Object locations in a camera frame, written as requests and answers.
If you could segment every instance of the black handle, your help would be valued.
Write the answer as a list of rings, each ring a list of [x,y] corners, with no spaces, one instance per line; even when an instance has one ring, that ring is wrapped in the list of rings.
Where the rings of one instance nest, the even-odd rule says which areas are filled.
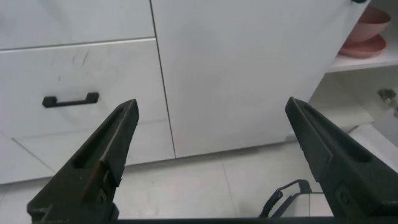
[[[351,0],[351,1],[356,2],[356,3],[364,3],[364,2],[366,2],[367,0]]]
[[[43,99],[42,105],[45,108],[53,108],[53,107],[60,107],[60,106],[73,106],[73,105],[84,105],[84,104],[92,104],[98,102],[98,98],[100,94],[97,92],[94,93],[87,93],[87,96],[84,100],[78,101],[67,101],[67,102],[57,102],[58,99],[55,96],[46,96]]]

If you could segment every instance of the gray floor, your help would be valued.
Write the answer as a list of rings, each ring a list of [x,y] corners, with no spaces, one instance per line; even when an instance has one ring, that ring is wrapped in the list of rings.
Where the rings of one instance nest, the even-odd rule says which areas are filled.
[[[363,130],[354,135],[368,144]],[[128,167],[114,201],[119,218],[256,217],[276,188],[295,179],[321,191],[293,142]],[[47,181],[0,185],[0,223],[30,223],[26,204]]]

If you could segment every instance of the stacked bowl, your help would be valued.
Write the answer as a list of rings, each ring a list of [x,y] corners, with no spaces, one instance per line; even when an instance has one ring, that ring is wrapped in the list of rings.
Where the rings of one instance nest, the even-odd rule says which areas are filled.
[[[380,35],[391,21],[391,16],[380,9],[368,6],[351,31],[340,54],[354,58],[379,55],[387,46]]]

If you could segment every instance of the black cable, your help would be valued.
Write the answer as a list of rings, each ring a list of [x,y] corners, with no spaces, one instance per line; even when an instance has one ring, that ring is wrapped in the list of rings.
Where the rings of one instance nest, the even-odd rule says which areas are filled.
[[[295,180],[283,187],[278,188],[268,199],[267,203],[264,205],[262,208],[260,218],[268,218],[269,212],[272,210],[272,208],[275,206],[275,204],[284,196],[281,190],[284,190],[291,185],[294,185],[298,183],[298,186],[300,187],[300,193],[302,194],[310,194],[312,193],[310,184],[308,183],[307,180]]]

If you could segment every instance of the shelf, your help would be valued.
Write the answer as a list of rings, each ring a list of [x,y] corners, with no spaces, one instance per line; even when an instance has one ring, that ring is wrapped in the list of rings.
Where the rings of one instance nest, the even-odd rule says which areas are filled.
[[[364,110],[333,78],[325,75],[309,104],[341,129],[372,123],[373,117]]]
[[[396,1],[384,0],[375,1],[374,4],[373,2],[371,4],[388,11],[392,16],[391,23],[381,34],[387,41],[386,49],[384,49],[380,55],[366,59],[356,59],[337,55],[327,72],[342,72],[398,65],[398,3]]]

